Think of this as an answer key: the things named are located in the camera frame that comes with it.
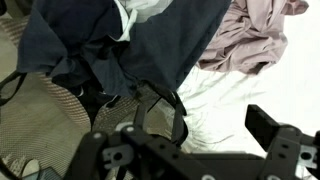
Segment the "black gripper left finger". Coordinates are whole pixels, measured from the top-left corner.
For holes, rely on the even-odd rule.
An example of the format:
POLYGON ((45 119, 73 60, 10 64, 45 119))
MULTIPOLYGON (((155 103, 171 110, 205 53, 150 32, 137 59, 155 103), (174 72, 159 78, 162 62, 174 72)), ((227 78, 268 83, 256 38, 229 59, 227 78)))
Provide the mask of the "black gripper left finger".
POLYGON ((136 111, 135 118, 134 118, 134 124, 136 126, 142 128, 146 114, 147 114, 146 106, 144 104, 140 104, 137 107, 137 111, 136 111))

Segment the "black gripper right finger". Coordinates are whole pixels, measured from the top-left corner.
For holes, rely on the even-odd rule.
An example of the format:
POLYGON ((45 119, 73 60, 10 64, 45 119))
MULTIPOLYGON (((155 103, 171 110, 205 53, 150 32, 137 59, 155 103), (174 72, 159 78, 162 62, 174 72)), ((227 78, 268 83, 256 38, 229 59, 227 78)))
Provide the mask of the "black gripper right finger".
POLYGON ((247 106, 245 127, 265 152, 271 154, 277 151, 273 140, 280 125, 258 105, 247 106))

